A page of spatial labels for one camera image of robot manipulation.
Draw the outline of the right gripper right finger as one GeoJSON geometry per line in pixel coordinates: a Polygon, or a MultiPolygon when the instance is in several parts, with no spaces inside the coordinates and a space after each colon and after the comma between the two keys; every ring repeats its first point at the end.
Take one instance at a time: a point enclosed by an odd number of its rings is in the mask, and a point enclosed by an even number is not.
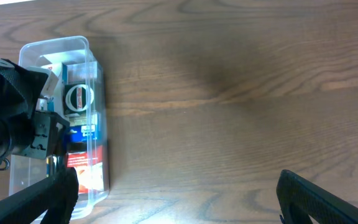
{"type": "Polygon", "coordinates": [[[358,208],[290,170],[282,170],[276,193],[284,224],[358,224],[358,208]]]}

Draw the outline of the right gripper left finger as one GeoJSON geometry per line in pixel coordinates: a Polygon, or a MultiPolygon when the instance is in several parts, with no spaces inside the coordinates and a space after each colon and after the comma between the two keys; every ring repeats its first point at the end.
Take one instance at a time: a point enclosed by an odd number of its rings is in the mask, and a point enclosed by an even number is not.
{"type": "Polygon", "coordinates": [[[67,167],[0,201],[0,223],[69,223],[78,200],[76,170],[67,167]]]}

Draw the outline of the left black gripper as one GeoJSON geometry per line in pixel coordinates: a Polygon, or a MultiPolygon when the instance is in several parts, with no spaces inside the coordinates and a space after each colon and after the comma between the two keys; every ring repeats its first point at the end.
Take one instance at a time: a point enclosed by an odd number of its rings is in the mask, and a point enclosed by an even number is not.
{"type": "Polygon", "coordinates": [[[11,154],[34,159],[66,154],[69,122],[37,109],[47,77],[0,58],[0,161],[11,154]]]}

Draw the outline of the red Panadol box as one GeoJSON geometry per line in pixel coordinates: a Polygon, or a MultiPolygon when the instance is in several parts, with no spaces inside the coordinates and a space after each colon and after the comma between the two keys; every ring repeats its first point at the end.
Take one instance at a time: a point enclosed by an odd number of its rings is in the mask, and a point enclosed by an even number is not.
{"type": "Polygon", "coordinates": [[[103,147],[98,146],[91,154],[76,152],[68,155],[68,167],[74,167],[79,183],[79,194],[104,191],[103,147]]]}

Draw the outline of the green round-logo box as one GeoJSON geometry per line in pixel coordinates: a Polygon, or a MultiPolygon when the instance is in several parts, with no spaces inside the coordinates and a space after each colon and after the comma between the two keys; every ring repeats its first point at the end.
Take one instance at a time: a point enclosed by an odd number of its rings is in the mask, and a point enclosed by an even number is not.
{"type": "Polygon", "coordinates": [[[95,102],[94,90],[83,83],[64,86],[63,111],[67,116],[80,116],[93,109],[95,102]]]}

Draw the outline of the white Panadol box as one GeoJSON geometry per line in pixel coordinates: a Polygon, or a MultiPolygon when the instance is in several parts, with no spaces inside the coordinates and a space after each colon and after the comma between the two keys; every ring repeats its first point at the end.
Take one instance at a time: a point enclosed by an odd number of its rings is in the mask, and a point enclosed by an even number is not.
{"type": "Polygon", "coordinates": [[[63,64],[29,66],[27,69],[33,72],[44,72],[48,75],[38,99],[37,109],[56,113],[62,110],[63,64]]]}

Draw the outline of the clear plastic container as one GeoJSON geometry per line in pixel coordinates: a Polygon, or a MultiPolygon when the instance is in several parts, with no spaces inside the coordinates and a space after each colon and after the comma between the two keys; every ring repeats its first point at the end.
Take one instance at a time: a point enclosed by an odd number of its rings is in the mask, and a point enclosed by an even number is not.
{"type": "Polygon", "coordinates": [[[65,136],[68,166],[75,168],[79,196],[72,219],[86,217],[109,192],[108,137],[103,68],[83,36],[26,44],[19,54],[21,67],[40,67],[59,77],[54,95],[42,108],[70,122],[65,136]]]}

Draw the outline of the blue tall box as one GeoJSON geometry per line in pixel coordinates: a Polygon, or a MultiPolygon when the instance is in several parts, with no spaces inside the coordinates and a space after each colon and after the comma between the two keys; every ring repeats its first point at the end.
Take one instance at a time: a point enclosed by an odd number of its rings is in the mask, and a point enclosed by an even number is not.
{"type": "MultiPolygon", "coordinates": [[[[98,84],[98,75],[100,68],[97,62],[77,63],[67,66],[67,74],[64,76],[64,86],[74,83],[85,82],[93,90],[98,84]]],[[[92,110],[88,110],[80,116],[67,116],[70,122],[68,140],[71,142],[85,142],[99,137],[98,112],[96,109],[97,93],[94,90],[96,98],[92,110]]]]}

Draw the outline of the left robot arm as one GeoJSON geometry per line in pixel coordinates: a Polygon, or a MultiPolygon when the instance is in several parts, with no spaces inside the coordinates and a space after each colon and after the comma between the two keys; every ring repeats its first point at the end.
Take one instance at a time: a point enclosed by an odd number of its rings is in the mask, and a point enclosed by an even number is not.
{"type": "Polygon", "coordinates": [[[0,170],[10,167],[10,155],[45,159],[67,153],[63,139],[69,122],[40,107],[57,82],[48,69],[23,68],[0,58],[0,170]]]}

